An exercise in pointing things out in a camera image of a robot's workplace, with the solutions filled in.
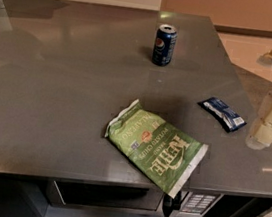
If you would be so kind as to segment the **green jalapeno chip bag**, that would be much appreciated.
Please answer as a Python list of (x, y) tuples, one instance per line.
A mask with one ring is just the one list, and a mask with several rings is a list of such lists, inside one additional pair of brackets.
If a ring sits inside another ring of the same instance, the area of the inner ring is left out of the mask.
[(152, 180), (175, 198), (208, 151), (135, 100), (109, 122), (105, 137)]

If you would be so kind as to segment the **blue snack packet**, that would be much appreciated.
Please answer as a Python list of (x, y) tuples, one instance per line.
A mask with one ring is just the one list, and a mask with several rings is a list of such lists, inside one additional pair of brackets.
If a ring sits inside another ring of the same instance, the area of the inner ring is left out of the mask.
[(211, 97), (198, 103), (201, 108), (212, 114), (226, 132), (231, 133), (247, 125), (245, 120), (232, 110), (223, 100)]

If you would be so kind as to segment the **blue Pepsi can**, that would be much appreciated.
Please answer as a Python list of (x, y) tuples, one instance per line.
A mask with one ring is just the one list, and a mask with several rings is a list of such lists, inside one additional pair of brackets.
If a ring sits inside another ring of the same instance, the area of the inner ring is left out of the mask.
[(155, 65), (162, 67), (171, 62), (177, 36), (178, 34), (174, 26), (162, 24), (158, 27), (152, 56)]

